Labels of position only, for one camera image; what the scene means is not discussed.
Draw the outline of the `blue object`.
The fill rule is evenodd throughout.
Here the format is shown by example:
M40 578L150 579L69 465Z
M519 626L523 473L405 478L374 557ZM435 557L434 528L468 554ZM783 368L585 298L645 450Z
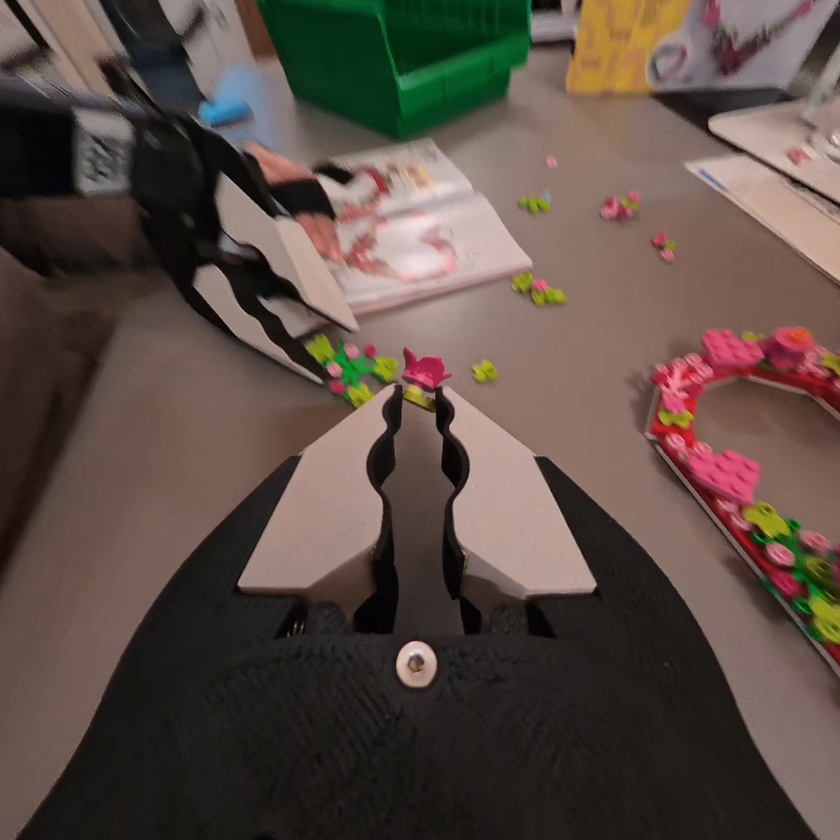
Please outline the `blue object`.
M197 110L197 120L215 130L244 123L253 117L247 99L252 69L246 66L228 68L219 78L215 92Z

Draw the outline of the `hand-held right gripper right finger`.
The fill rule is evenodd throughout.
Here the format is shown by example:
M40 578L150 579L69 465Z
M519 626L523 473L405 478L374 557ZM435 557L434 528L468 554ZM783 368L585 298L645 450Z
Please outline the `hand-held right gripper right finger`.
M444 506L443 573L466 635L498 607L528 610L597 583L548 481L553 467L449 386L435 393Z

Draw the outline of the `white paper sheet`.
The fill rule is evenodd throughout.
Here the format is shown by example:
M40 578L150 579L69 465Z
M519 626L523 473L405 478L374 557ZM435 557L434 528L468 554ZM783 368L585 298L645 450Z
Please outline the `white paper sheet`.
M686 161L684 166L838 286L837 204L746 154Z

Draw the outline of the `lego instruction booklet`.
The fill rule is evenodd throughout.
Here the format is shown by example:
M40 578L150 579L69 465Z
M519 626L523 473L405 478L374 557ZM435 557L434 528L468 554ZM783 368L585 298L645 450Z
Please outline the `lego instruction booklet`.
M430 139L316 164L337 220L332 275L362 314L513 277L532 260Z

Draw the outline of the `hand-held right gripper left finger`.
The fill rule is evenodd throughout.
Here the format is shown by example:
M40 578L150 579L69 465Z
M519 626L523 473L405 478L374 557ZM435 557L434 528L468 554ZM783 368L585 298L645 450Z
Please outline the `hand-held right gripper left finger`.
M290 477L238 591L335 604L363 634L393 633L399 583L392 505L403 389L388 385L290 459Z

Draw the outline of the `white tray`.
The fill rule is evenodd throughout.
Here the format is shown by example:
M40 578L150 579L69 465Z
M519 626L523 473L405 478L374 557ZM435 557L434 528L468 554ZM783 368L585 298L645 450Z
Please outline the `white tray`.
M788 101L718 114L707 127L730 146L839 204L839 97L814 116L805 117L804 111L804 100ZM795 166L785 152L800 145L812 150L814 159Z

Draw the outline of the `lego set box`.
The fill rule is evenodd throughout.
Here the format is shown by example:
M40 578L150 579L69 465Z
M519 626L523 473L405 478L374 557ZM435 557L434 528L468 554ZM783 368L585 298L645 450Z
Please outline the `lego set box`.
M838 1L586 1L573 96L783 89Z

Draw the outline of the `magenta lego rose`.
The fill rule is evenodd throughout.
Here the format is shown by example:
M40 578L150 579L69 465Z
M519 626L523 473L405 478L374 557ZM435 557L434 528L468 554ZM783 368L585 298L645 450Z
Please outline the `magenta lego rose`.
M402 351L404 370L402 381L405 384L403 400L423 408L430 413L436 411L435 393L441 384L452 377L446 370L442 358L426 355L418 357L407 347Z

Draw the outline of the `green lego stem with flowers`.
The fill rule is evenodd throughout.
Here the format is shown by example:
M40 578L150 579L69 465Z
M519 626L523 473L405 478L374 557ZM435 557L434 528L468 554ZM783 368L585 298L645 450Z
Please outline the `green lego stem with flowers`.
M305 349L327 374L331 393L353 409L373 399L369 379L391 384L400 370L397 358L381 354L372 343L333 345L325 334L318 333L305 343Z

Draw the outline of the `green plastic bin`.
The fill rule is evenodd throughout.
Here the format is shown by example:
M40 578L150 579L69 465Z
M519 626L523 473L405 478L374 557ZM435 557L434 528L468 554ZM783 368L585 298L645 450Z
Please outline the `green plastic bin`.
M507 95L527 1L257 3L292 94L402 140Z

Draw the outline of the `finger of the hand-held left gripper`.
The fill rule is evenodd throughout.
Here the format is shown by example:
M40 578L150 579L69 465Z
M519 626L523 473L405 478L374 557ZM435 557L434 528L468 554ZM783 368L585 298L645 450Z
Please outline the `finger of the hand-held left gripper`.
M297 221L271 215L226 174L217 179L215 204L222 231L237 245L259 253L290 284L290 299L342 329L359 329L338 282Z
M321 364L268 310L242 270L205 265L195 274L193 288L238 342L309 382L325 384L327 375Z

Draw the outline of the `red lego heart frame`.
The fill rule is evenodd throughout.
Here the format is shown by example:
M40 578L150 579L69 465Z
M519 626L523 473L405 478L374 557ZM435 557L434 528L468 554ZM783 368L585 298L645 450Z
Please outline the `red lego heart frame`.
M838 353L799 326L769 335L709 329L701 348L652 370L644 435L838 676L838 541L759 500L759 463L730 449L714 450L696 432L699 399L739 381L803 396L838 420Z

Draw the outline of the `person's left hand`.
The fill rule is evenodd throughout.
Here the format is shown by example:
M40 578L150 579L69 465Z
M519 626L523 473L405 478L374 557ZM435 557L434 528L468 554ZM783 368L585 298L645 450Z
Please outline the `person's left hand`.
M257 142L249 141L245 148L261 170L270 196L302 226L320 256L342 263L332 205L317 176L305 165Z

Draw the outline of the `lime leaves with pink flower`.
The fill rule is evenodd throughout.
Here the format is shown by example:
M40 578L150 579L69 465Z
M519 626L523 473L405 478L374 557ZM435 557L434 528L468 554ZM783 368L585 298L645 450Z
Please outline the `lime leaves with pink flower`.
M564 305L568 300L561 289L550 286L546 279L535 277L531 272L514 275L511 288L520 295L528 296L538 307Z

